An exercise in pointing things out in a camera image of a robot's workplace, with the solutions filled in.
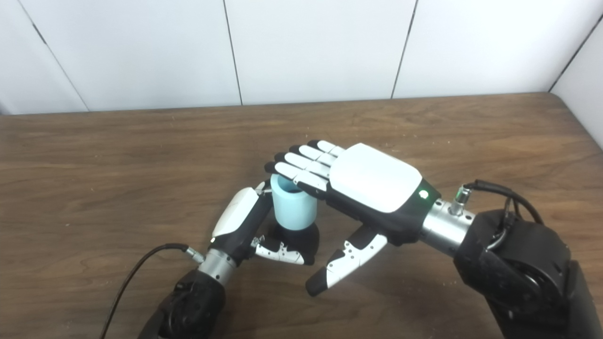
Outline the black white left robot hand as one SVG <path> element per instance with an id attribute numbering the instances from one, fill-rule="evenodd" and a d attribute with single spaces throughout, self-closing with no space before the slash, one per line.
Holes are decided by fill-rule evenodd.
<path id="1" fill-rule="evenodd" d="M 235 194 L 218 219 L 208 249 L 222 255 L 226 263 L 234 267 L 254 256 L 295 265 L 313 265 L 314 257 L 292 244 L 273 237 L 256 236 L 272 208 L 272 190 L 268 181 L 257 187 L 244 187 Z"/>

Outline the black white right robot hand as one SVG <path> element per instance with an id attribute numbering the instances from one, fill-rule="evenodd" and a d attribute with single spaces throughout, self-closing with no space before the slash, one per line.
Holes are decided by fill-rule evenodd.
<path id="1" fill-rule="evenodd" d="M 368 263 L 385 245 L 417 242 L 441 198 L 415 167 L 363 143 L 342 148 L 313 140 L 277 153 L 264 168 L 361 223 L 344 248 L 306 281 L 313 297 Z"/>

